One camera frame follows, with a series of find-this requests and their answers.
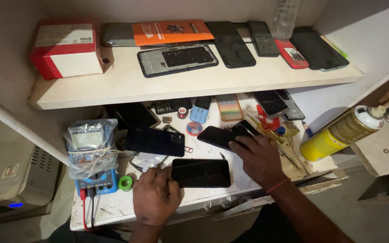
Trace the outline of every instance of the spray can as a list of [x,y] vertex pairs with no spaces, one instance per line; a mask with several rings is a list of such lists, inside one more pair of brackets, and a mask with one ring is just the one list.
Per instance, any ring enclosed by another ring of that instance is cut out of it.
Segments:
[[301,154],[313,162],[332,155],[379,131],[384,124],[385,112],[383,106],[357,106],[302,144]]

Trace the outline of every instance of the cable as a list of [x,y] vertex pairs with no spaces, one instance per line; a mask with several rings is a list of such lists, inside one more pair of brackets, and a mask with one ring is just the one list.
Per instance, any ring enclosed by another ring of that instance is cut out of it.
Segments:
[[91,207],[91,228],[94,228],[94,198],[91,199],[92,207]]
[[88,189],[88,195],[91,199],[92,207],[91,207],[91,228],[94,227],[94,197],[97,195],[97,189],[95,187],[90,187]]
[[86,222],[85,222],[85,199],[86,199],[86,195],[87,195],[87,191],[86,191],[86,188],[82,188],[80,191],[79,191],[79,195],[80,195],[80,200],[82,200],[82,203],[83,203],[83,208],[84,208],[84,229],[86,232],[89,232],[88,230],[88,227],[86,226]]

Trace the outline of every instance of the blue feature phone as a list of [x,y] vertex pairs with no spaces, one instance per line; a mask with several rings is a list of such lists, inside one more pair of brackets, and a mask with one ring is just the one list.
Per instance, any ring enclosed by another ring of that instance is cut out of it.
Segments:
[[118,180],[116,180],[116,171],[114,169],[103,170],[87,179],[76,179],[77,195],[79,189],[95,187],[97,195],[103,195],[116,192],[118,189]]
[[211,105],[212,96],[198,97],[190,113],[190,120],[205,124],[208,118],[208,112]]

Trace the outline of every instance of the orange package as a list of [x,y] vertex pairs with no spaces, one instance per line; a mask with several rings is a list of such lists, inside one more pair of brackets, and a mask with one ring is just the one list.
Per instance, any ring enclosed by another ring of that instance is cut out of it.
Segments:
[[202,19],[132,24],[137,46],[214,39]]

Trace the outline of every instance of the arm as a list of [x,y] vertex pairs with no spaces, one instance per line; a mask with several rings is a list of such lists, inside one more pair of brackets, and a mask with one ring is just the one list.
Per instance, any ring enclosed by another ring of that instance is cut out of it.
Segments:
[[304,242],[353,242],[290,182],[281,168],[275,141],[264,136],[237,137],[236,140],[249,148],[229,143],[242,158],[244,171],[269,191]]
[[150,168],[133,185],[137,223],[131,243],[156,243],[166,221],[181,203],[181,191],[170,178],[171,167]]

